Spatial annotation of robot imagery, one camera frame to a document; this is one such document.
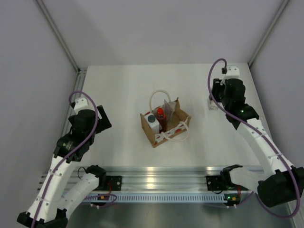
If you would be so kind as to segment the clear bottle grey cap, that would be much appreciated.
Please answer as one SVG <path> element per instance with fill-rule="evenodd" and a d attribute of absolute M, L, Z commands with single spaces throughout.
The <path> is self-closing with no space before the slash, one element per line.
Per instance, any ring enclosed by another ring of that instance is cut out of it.
<path fill-rule="evenodd" d="M 212 95 L 209 95 L 207 102 L 208 102 L 208 109 L 210 111 L 218 110 L 218 106 L 216 105 L 216 100 L 212 98 Z"/>

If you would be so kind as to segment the silver tube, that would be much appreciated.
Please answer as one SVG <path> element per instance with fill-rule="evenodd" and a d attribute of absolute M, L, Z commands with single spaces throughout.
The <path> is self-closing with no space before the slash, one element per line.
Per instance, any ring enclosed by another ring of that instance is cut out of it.
<path fill-rule="evenodd" d="M 166 115 L 166 122 L 169 123 L 172 120 L 173 114 L 176 109 L 176 101 L 167 102 L 164 100 L 163 109 Z"/>

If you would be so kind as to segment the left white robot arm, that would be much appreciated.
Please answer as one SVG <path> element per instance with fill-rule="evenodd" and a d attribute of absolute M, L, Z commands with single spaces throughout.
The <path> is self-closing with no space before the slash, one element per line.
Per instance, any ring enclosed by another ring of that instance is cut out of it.
<path fill-rule="evenodd" d="M 30 208 L 18 215 L 17 222 L 28 228 L 65 228 L 77 206 L 93 190 L 107 186 L 106 170 L 91 165 L 67 193 L 71 174 L 93 144 L 95 135 L 111 128 L 100 105 L 96 110 L 82 109 L 69 118 L 69 133 L 57 141 L 47 177 Z"/>

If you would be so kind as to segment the red bottle red cap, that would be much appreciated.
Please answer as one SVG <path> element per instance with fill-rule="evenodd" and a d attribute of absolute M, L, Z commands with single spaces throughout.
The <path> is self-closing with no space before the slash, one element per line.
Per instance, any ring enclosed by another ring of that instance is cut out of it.
<path fill-rule="evenodd" d="M 166 132 L 167 129 L 167 119 L 166 119 L 166 114 L 163 108 L 159 107 L 156 110 L 156 119 L 158 120 L 160 124 L 160 132 Z"/>

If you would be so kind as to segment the white bottle grey cap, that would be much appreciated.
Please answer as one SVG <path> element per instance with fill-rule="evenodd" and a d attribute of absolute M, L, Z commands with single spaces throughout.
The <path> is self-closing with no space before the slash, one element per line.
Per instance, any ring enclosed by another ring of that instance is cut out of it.
<path fill-rule="evenodd" d="M 158 119 L 155 117 L 153 113 L 148 113 L 144 116 L 146 122 L 148 123 L 148 126 L 153 131 L 154 134 L 159 134 L 161 130 L 160 123 Z"/>

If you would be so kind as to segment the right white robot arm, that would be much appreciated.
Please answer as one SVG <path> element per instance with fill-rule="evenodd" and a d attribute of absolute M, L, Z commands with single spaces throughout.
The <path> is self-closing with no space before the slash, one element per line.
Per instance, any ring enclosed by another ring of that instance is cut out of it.
<path fill-rule="evenodd" d="M 274 145 L 255 109 L 246 104 L 245 89 L 240 79 L 214 79 L 210 99 L 223 106 L 226 119 L 248 143 L 264 173 L 232 165 L 221 172 L 221 183 L 227 189 L 240 185 L 253 191 L 269 208 L 297 200 L 304 190 L 304 169 L 295 167 Z"/>

